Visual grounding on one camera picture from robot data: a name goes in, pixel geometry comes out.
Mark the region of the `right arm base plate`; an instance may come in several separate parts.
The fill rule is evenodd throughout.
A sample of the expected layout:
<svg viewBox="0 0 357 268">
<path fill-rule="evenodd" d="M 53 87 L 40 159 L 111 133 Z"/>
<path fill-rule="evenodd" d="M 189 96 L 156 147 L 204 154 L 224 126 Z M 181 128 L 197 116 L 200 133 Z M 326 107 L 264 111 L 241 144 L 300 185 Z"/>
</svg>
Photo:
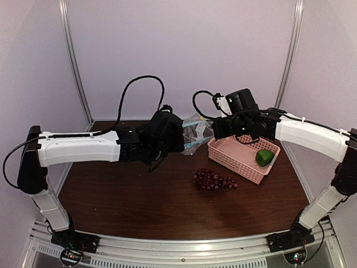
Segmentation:
<svg viewBox="0 0 357 268">
<path fill-rule="evenodd" d="M 302 247 L 315 241 L 311 230 L 290 229 L 281 233 L 273 233 L 267 236 L 267 243 L 271 253 Z"/>
</svg>

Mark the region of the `dark red grape bunch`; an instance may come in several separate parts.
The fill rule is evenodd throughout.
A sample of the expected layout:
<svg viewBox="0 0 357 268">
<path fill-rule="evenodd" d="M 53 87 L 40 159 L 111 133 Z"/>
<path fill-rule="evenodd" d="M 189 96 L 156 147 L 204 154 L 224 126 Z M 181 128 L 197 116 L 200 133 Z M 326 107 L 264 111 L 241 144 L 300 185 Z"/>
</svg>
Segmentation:
<svg viewBox="0 0 357 268">
<path fill-rule="evenodd" d="M 229 176 L 220 176 L 212 170 L 201 168 L 192 172 L 192 183 L 200 190 L 237 189 L 237 182 Z"/>
</svg>

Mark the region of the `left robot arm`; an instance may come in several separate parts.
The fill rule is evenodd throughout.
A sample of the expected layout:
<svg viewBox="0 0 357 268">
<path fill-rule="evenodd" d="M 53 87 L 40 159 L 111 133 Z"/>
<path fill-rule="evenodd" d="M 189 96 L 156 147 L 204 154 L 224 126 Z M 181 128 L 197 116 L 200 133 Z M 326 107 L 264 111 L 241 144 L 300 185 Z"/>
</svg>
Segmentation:
<svg viewBox="0 0 357 268">
<path fill-rule="evenodd" d="M 141 161 L 153 171 L 154 161 L 184 150 L 182 124 L 178 116 L 164 108 L 136 128 L 113 126 L 107 131 L 51 133 L 33 126 L 23 145 L 17 186 L 31 196 L 54 236 L 74 248 L 80 243 L 80 235 L 47 181 L 47 168 L 69 162 Z"/>
</svg>

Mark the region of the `clear zip top bag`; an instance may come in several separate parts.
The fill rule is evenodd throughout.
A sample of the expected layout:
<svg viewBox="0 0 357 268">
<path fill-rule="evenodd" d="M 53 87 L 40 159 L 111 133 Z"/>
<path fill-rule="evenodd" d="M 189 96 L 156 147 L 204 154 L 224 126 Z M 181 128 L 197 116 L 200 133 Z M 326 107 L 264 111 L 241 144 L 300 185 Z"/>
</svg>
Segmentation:
<svg viewBox="0 0 357 268">
<path fill-rule="evenodd" d="M 211 125 L 212 121 L 202 117 L 198 113 L 183 121 L 183 155 L 193 155 L 202 144 L 213 138 L 214 133 Z"/>
</svg>

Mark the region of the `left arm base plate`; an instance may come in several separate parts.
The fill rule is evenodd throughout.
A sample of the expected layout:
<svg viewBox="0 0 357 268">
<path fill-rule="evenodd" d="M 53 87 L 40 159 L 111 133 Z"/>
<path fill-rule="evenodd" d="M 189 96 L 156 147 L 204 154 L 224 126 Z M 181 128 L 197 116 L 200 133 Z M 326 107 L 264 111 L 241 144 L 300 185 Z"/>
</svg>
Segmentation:
<svg viewBox="0 0 357 268">
<path fill-rule="evenodd" d="M 99 246 L 100 237 L 93 234 L 77 232 L 74 229 L 67 229 L 56 232 L 49 227 L 52 233 L 51 242 L 64 249 L 78 253 L 96 253 Z"/>
</svg>

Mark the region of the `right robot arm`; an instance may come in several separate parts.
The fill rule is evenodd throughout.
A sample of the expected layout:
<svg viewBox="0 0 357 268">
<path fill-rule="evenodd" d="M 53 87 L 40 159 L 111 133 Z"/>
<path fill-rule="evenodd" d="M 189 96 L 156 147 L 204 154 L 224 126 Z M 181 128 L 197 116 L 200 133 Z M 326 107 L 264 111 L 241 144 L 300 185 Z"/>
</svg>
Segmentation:
<svg viewBox="0 0 357 268">
<path fill-rule="evenodd" d="M 277 108 L 261 110 L 249 89 L 226 96 L 216 93 L 213 102 L 221 112 L 212 125 L 218 139 L 248 135 L 253 143 L 261 138 L 290 142 L 338 162 L 330 185 L 292 223 L 286 234 L 290 246 L 298 246 L 320 220 L 356 194 L 356 129 L 337 130 Z"/>
</svg>

